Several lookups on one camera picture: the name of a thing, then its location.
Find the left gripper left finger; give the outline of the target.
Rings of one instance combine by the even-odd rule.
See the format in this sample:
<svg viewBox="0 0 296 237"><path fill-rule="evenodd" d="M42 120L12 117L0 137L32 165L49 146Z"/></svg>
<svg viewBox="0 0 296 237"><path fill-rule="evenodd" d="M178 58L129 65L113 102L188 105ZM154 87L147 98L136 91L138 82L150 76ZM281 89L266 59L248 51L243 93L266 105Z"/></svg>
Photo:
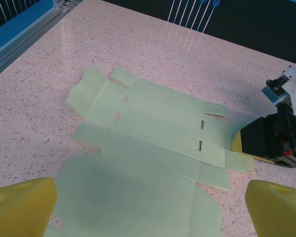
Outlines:
<svg viewBox="0 0 296 237"><path fill-rule="evenodd" d="M0 237L43 237L57 200L53 178L0 188Z"/></svg>

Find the green paper box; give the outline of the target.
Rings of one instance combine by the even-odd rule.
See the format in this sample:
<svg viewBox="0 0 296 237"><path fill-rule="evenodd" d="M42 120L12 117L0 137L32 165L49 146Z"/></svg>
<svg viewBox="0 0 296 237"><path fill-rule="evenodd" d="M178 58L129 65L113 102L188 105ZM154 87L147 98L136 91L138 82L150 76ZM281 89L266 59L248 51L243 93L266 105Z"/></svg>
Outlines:
<svg viewBox="0 0 296 237"><path fill-rule="evenodd" d="M74 133L95 154L69 159L57 179L54 222L44 237L222 237L217 201L199 184L228 190L252 158L231 151L245 126L209 103L117 68L85 71L67 104Z"/></svg>

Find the blue and aluminium side rail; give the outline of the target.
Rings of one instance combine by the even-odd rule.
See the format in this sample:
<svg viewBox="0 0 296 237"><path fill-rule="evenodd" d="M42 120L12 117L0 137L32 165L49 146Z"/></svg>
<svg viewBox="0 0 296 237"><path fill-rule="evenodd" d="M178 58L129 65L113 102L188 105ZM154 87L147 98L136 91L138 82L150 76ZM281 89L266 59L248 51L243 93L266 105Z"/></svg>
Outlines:
<svg viewBox="0 0 296 237"><path fill-rule="evenodd" d="M0 73L80 0L0 0Z"/></svg>

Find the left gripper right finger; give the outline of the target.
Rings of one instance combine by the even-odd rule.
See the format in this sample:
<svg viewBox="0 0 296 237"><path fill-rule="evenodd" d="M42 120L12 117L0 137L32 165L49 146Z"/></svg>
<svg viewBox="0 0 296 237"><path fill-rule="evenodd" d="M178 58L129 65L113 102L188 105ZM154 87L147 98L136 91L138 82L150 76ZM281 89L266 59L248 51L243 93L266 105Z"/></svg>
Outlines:
<svg viewBox="0 0 296 237"><path fill-rule="evenodd" d="M258 237L296 237L296 189L251 180L245 203Z"/></svg>

